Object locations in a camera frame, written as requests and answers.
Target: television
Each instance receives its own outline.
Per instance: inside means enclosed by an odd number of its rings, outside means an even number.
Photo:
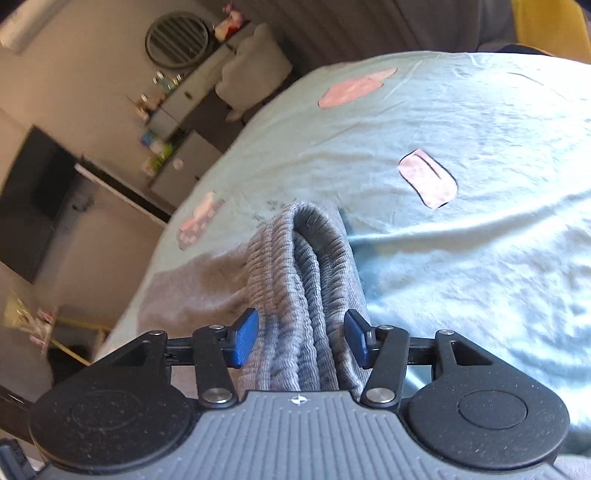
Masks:
[[[33,127],[0,190],[0,261],[30,283],[79,177],[75,166],[76,157]]]

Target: bed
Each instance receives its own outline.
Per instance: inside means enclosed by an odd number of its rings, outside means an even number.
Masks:
[[[396,68],[321,109],[339,82]],[[141,333],[150,280],[248,240],[294,199],[342,214],[371,322],[454,329],[556,391],[567,450],[591,447],[591,66],[517,54],[401,53],[322,67],[259,112],[165,229],[103,354]],[[398,163],[421,148],[457,181],[427,208]],[[225,204],[181,250],[208,192]],[[428,377],[410,371],[407,392]]]

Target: yellow curtain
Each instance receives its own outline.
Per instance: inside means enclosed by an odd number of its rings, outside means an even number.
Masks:
[[[574,0],[512,0],[517,41],[564,59],[591,63],[583,10]]]

